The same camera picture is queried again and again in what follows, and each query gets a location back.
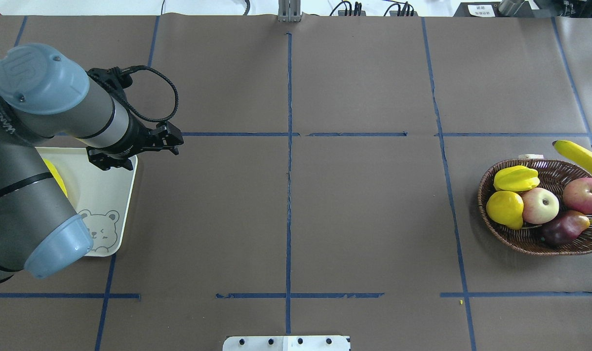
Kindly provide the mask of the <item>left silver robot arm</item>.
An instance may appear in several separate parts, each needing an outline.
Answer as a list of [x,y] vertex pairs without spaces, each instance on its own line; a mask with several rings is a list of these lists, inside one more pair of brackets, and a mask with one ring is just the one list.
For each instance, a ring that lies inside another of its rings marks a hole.
[[[138,71],[170,84],[166,117],[148,118],[127,100]],[[42,43],[7,52],[0,60],[0,285],[21,271],[47,278],[95,242],[37,146],[64,133],[86,146],[93,166],[132,170],[137,154],[179,153],[184,138],[171,122],[178,103],[176,86],[148,66],[85,70]]]

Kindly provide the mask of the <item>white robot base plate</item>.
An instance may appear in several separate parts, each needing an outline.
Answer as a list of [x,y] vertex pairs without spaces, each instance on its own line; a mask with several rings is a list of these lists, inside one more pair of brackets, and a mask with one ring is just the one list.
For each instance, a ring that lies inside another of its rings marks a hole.
[[234,336],[223,351],[351,351],[350,338],[342,335]]

